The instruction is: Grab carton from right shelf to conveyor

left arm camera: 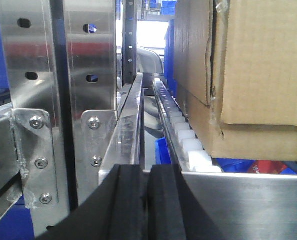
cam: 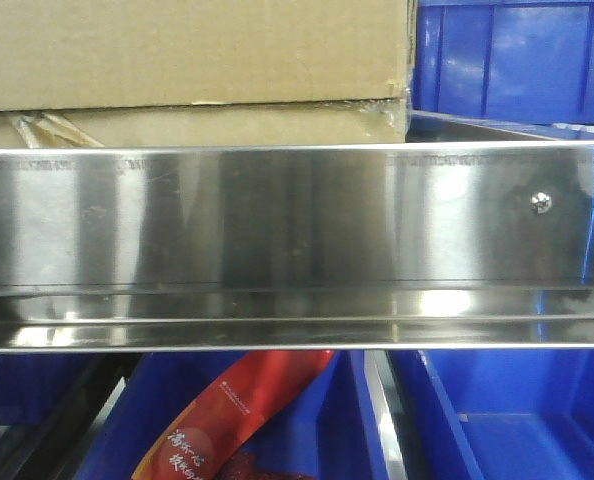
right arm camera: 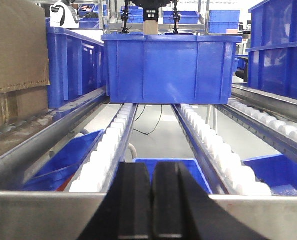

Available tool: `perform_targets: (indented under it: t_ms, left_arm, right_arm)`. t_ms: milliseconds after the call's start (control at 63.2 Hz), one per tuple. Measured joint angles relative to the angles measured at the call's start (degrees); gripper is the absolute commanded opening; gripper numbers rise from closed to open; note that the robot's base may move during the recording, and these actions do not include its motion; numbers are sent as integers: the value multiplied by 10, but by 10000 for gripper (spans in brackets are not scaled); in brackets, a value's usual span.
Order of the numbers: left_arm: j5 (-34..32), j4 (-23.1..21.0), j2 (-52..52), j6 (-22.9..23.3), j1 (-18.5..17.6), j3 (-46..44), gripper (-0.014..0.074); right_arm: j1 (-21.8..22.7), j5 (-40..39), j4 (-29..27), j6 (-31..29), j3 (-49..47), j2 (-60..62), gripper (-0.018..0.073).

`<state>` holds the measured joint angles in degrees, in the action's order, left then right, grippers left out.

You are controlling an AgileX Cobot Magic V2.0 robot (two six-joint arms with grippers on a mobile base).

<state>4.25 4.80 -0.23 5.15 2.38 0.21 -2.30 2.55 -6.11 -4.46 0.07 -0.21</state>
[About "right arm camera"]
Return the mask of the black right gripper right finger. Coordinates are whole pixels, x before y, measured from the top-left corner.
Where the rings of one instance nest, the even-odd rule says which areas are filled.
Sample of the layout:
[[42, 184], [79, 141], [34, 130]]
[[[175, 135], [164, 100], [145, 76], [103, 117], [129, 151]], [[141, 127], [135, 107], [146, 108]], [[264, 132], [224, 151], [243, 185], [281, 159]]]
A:
[[152, 179], [155, 240], [263, 240], [199, 186], [182, 162], [159, 162]]

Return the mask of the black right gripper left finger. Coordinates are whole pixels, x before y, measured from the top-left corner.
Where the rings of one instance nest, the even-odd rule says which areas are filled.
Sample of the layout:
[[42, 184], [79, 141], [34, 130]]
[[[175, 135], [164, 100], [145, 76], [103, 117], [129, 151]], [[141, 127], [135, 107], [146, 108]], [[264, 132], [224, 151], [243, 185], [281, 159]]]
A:
[[151, 239], [151, 184], [144, 163], [121, 162], [79, 240]]

